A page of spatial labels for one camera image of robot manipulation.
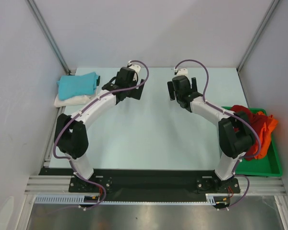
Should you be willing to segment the dark red t shirt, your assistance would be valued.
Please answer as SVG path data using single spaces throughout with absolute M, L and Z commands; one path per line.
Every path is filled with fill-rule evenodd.
M 244 114 L 247 116 L 247 121 L 251 125 L 251 127 L 256 130 L 257 129 L 257 120 L 258 120 L 258 110 L 253 108 L 247 108 L 241 105 L 234 105 L 230 108 L 231 111 L 235 112 L 236 114 Z

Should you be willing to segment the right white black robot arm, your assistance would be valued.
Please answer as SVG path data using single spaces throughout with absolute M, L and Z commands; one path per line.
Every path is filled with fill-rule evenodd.
M 167 82 L 170 100 L 175 100 L 181 108 L 194 113 L 217 127 L 221 157 L 215 169 L 217 177 L 212 179 L 212 188 L 224 192 L 229 187 L 239 161 L 255 143 L 248 116 L 244 112 L 216 106 L 204 99 L 197 91 L 196 78 L 191 81 L 185 75 L 174 77 Z

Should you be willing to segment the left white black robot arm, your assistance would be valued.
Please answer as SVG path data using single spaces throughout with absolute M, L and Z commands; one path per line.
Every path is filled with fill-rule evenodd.
M 89 140 L 88 128 L 107 110 L 126 98 L 140 100 L 144 79 L 139 79 L 141 67 L 129 64 L 122 67 L 115 77 L 102 86 L 89 103 L 72 115 L 60 114 L 57 118 L 53 156 L 69 161 L 74 174 L 79 176 L 80 187 L 92 191 L 96 187 L 94 169 L 86 155 Z

